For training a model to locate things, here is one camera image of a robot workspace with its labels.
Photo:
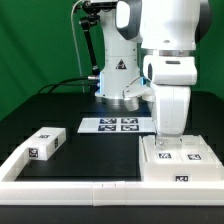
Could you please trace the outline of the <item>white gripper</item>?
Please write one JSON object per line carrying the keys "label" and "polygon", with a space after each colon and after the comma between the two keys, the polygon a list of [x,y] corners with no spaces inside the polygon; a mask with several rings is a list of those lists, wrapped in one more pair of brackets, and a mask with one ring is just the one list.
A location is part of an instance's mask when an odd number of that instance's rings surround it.
{"label": "white gripper", "polygon": [[186,86],[152,84],[155,101],[151,116],[155,124],[157,146],[168,144],[167,137],[180,137],[185,129],[191,90]]}

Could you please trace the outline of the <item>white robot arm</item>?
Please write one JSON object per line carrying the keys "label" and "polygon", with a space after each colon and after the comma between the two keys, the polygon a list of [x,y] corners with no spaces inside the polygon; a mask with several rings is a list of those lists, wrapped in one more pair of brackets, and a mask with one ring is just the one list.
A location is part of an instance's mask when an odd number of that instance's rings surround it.
{"label": "white robot arm", "polygon": [[82,0],[102,24],[105,66],[95,96],[130,110],[148,102],[155,143],[182,136],[197,82],[192,52],[211,23],[209,0]]}

